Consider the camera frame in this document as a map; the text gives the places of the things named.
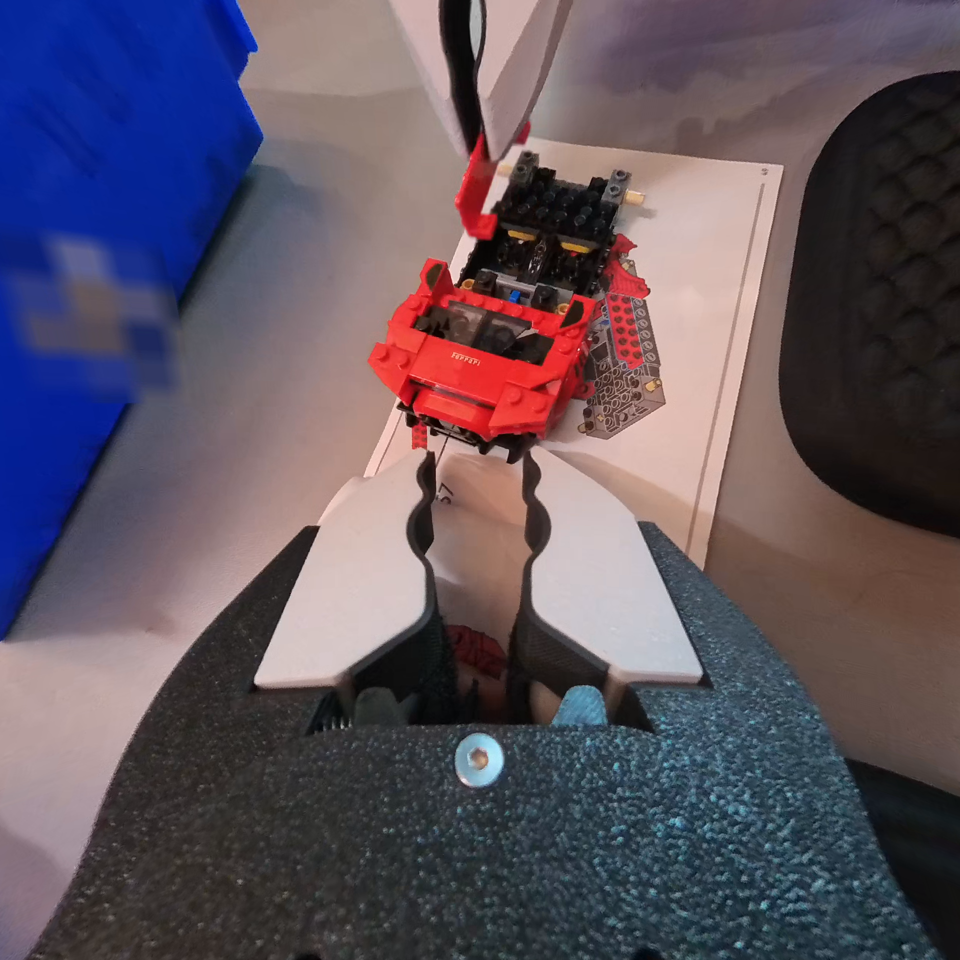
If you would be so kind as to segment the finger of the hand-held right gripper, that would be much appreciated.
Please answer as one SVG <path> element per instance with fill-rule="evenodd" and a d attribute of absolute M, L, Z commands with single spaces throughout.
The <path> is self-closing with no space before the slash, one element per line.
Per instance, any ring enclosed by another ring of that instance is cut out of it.
<path fill-rule="evenodd" d="M 481 131 L 472 2 L 390 1 L 389 5 L 451 144 L 467 159 Z"/>
<path fill-rule="evenodd" d="M 486 1 L 481 116 L 490 153 L 507 153 L 539 99 L 570 1 Z"/>

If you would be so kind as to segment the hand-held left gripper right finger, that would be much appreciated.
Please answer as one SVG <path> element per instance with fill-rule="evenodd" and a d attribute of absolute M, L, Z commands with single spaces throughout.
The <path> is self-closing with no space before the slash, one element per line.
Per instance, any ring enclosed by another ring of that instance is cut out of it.
<path fill-rule="evenodd" d="M 541 446 L 524 457 L 522 497 L 516 667 L 553 692 L 699 684 L 700 658 L 631 511 Z"/>

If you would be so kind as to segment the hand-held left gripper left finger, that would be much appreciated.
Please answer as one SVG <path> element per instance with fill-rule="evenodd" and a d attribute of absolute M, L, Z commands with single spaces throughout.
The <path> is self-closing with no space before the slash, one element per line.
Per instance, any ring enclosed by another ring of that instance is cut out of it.
<path fill-rule="evenodd" d="M 424 630 L 437 610 L 436 458 L 412 450 L 331 499 L 254 676 L 258 690 L 335 688 Z"/>

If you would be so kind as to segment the red striped lego piece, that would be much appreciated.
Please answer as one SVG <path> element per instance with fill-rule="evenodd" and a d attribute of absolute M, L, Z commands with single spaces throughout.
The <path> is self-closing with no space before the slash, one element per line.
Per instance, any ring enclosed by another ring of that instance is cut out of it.
<path fill-rule="evenodd" d="M 484 203 L 495 176 L 510 176 L 516 164 L 495 163 L 489 154 L 486 133 L 482 131 L 471 152 L 461 187 L 454 200 L 465 233 L 477 241 L 489 241 L 498 229 L 498 215 L 484 212 Z"/>

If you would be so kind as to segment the red and black lego car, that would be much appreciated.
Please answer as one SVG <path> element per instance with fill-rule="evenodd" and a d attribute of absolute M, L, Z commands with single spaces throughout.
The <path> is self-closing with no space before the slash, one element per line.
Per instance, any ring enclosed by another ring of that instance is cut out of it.
<path fill-rule="evenodd" d="M 609 439 L 666 403 L 646 300 L 618 228 L 642 196 L 614 169 L 562 180 L 522 150 L 500 198 L 493 238 L 477 241 L 455 279 L 425 262 L 369 366 L 390 389 L 414 447 L 443 436 L 520 460 L 582 402 L 579 430 Z"/>

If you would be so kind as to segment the lego instruction booklet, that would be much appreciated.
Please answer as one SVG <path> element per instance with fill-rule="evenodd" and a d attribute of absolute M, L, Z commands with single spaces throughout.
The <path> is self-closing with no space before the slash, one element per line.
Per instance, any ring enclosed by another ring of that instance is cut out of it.
<path fill-rule="evenodd" d="M 702 569 L 783 170 L 535 137 L 500 162 L 513 164 L 523 150 L 536 153 L 559 179 L 578 184 L 615 169 L 630 172 L 630 190 L 642 201 L 623 207 L 618 229 L 633 243 L 630 258 L 650 290 L 646 304 L 665 395 L 663 406 L 611 438 L 582 433 L 584 403 L 572 401 L 558 427 L 525 455 L 542 447 L 558 456 L 616 497 L 637 522 L 653 523 Z M 502 447 L 481 454 L 444 436 L 414 446 L 396 397 L 382 384 L 394 412 L 366 474 L 385 471 L 410 450 L 434 453 L 437 538 L 430 561 L 441 615 L 472 657 L 488 637 L 511 648 L 530 555 L 525 455 L 509 462 Z"/>

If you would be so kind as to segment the blue plastic bin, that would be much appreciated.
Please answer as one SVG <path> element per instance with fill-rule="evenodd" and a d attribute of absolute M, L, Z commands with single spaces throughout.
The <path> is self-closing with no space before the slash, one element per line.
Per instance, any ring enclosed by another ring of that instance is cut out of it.
<path fill-rule="evenodd" d="M 2 2 L 2 637 L 258 152 L 238 2 Z"/>

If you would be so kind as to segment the black quilted chair seat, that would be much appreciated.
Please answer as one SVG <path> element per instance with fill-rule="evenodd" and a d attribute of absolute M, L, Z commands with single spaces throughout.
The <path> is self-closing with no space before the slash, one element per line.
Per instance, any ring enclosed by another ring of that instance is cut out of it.
<path fill-rule="evenodd" d="M 959 73 L 906 78 L 834 129 L 803 193 L 778 369 L 823 484 L 959 532 Z"/>
<path fill-rule="evenodd" d="M 871 826 L 906 899 L 943 958 L 959 957 L 959 798 L 848 759 Z"/>

